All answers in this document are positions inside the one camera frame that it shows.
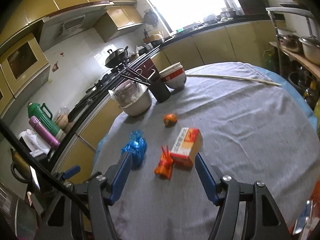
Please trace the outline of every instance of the green thermos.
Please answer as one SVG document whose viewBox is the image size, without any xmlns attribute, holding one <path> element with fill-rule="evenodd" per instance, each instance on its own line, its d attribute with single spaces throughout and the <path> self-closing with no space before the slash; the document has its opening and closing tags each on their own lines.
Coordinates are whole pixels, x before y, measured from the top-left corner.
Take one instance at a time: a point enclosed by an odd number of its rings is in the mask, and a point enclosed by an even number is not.
<svg viewBox="0 0 320 240">
<path fill-rule="evenodd" d="M 47 128 L 47 130 L 55 136 L 57 139 L 60 138 L 61 134 L 63 133 L 62 130 L 52 121 L 52 113 L 49 110 L 49 108 L 46 106 L 45 103 L 40 106 L 37 103 L 29 103 L 28 104 L 28 118 L 31 118 L 32 116 L 35 116 L 40 120 L 40 122 Z"/>
</svg>

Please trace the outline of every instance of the range hood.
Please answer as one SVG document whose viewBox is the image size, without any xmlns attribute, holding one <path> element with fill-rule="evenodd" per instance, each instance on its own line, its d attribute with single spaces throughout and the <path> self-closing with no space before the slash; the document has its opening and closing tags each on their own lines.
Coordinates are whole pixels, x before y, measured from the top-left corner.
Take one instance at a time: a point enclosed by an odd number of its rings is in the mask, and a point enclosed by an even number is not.
<svg viewBox="0 0 320 240">
<path fill-rule="evenodd" d="M 77 33 L 92 28 L 113 5 L 110 1 L 99 4 L 88 3 L 60 10 L 58 14 L 43 18 L 40 48 L 45 51 Z"/>
</svg>

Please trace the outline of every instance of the orange object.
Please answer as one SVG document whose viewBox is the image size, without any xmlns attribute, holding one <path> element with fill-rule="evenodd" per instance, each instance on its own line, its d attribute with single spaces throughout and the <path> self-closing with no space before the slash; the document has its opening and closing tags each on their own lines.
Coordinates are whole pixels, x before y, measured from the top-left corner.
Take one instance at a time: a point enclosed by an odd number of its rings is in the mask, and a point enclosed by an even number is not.
<svg viewBox="0 0 320 240">
<path fill-rule="evenodd" d="M 163 118 L 163 122 L 165 126 L 170 126 L 175 124 L 178 121 L 178 118 L 175 114 L 167 114 Z"/>
<path fill-rule="evenodd" d="M 172 147 L 170 156 L 176 164 L 192 168 L 196 154 L 202 146 L 202 141 L 199 129 L 184 127 Z"/>
<path fill-rule="evenodd" d="M 165 151 L 162 148 L 162 155 L 159 161 L 158 166 L 155 168 L 155 175 L 160 176 L 163 179 L 171 179 L 172 175 L 172 166 L 173 159 L 170 157 L 169 147 L 167 146 L 167 150 Z"/>
</svg>

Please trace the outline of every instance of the orange plastic package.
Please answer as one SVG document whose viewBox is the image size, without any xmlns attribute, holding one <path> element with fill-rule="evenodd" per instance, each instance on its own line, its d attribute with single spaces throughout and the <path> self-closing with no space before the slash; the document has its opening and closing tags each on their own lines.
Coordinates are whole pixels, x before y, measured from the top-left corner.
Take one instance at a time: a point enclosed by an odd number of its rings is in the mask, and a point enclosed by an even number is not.
<svg viewBox="0 0 320 240">
<path fill-rule="evenodd" d="M 170 157 L 168 146 L 166 151 L 163 149 L 162 146 L 161 149 L 163 153 L 161 155 L 158 166 L 155 168 L 155 175 L 163 179 L 170 180 L 172 175 L 173 159 Z"/>
</svg>

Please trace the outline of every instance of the cabinet glass panel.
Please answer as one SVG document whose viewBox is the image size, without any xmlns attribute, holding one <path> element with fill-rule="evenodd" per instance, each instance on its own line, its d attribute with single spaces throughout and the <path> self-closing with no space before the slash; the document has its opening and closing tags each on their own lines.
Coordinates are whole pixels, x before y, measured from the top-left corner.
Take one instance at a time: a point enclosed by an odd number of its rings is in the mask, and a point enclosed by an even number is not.
<svg viewBox="0 0 320 240">
<path fill-rule="evenodd" d="M 10 54 L 7 59 L 15 79 L 37 62 L 28 42 Z"/>
</svg>

